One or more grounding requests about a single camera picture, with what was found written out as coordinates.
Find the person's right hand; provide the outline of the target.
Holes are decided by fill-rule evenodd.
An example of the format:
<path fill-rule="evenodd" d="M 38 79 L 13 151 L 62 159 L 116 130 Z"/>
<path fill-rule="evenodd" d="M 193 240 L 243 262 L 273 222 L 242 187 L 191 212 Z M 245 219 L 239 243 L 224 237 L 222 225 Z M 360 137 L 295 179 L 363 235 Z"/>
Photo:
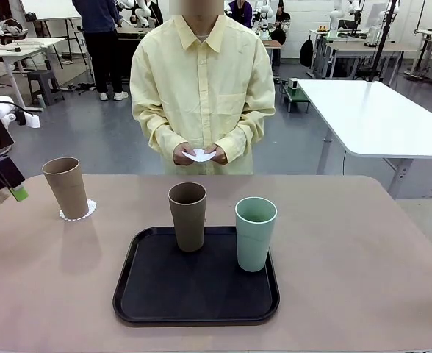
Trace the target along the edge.
<path fill-rule="evenodd" d="M 173 150 L 173 162 L 175 165 L 188 166 L 193 164 L 194 160 L 187 155 L 195 156 L 193 148 L 188 143 L 180 143 Z"/>

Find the person's left hand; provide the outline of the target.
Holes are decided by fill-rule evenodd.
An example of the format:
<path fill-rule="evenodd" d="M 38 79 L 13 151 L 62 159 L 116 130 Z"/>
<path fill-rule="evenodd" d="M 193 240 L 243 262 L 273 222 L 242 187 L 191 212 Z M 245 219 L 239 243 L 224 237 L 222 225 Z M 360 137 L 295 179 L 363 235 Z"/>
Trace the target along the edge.
<path fill-rule="evenodd" d="M 226 153 L 220 146 L 216 144 L 212 144 L 211 146 L 207 147 L 205 154 L 213 155 L 211 159 L 212 162 L 218 163 L 220 165 L 226 165 L 228 163 Z"/>

